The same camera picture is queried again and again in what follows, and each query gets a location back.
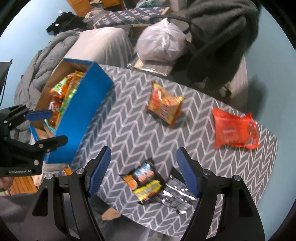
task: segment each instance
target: patterned fabric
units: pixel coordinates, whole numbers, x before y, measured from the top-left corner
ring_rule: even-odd
[[[166,7],[133,8],[112,12],[104,16],[94,25],[96,28],[114,27],[117,25],[148,24],[151,16],[161,15]]]
[[[123,215],[153,230],[170,236],[182,236],[191,219],[194,207],[184,215],[159,204],[142,206],[119,174],[127,173],[152,157],[158,172],[167,178],[172,166],[178,169],[176,152],[185,147],[192,159],[204,169],[219,176],[240,175],[255,203],[261,198],[270,177],[277,152],[277,139],[260,124],[260,148],[247,150],[223,146],[217,150],[212,108],[218,107],[235,115],[237,110],[194,89],[134,70],[101,66],[114,81],[94,115],[72,169],[86,165],[103,146],[111,149],[111,163],[101,184],[98,196]],[[184,95],[182,114],[173,128],[159,117],[144,111],[156,81],[173,95]],[[217,198],[216,210],[209,237],[217,231],[222,196]]]

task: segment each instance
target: metal screw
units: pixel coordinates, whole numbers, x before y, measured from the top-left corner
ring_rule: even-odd
[[[211,171],[209,169],[204,169],[203,173],[205,175],[210,175],[211,174]]]
[[[53,177],[54,177],[53,174],[49,173],[49,174],[46,175],[45,178],[46,178],[47,180],[50,180],[50,179],[52,179]]]
[[[242,179],[239,175],[234,175],[233,178],[237,181],[240,181]]]
[[[77,169],[76,173],[77,174],[82,174],[82,173],[84,173],[84,169],[83,168],[79,168],[79,169]]]

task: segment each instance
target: cardboard box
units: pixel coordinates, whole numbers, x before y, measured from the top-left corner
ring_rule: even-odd
[[[96,62],[64,58],[47,81],[35,110],[47,110],[52,98],[49,90],[75,70],[85,72],[85,75],[81,79],[77,92],[72,97],[55,134],[56,136],[66,135],[69,140],[65,146],[49,153],[44,160],[46,163],[71,163],[73,161],[93,115],[113,85],[112,80]],[[42,120],[31,122],[30,129],[35,141],[49,138]]]

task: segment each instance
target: blue wall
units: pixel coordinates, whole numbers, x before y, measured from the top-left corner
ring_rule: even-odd
[[[270,180],[258,203],[268,239],[296,198],[296,52],[265,9],[260,16],[258,38],[245,57],[249,107],[279,143]]]
[[[47,27],[59,16],[58,11],[74,10],[66,0],[31,0],[0,36],[0,62],[13,59],[1,108],[14,105],[14,93],[34,55],[53,38]]]

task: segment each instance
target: black snack package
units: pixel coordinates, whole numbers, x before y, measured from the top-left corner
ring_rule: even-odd
[[[178,214],[186,213],[188,208],[197,203],[197,199],[188,191],[187,186],[172,175],[153,200],[174,209]]]
[[[133,190],[140,204],[149,203],[150,199],[162,189],[165,183],[156,171],[151,158],[129,174],[120,175],[120,177]]]

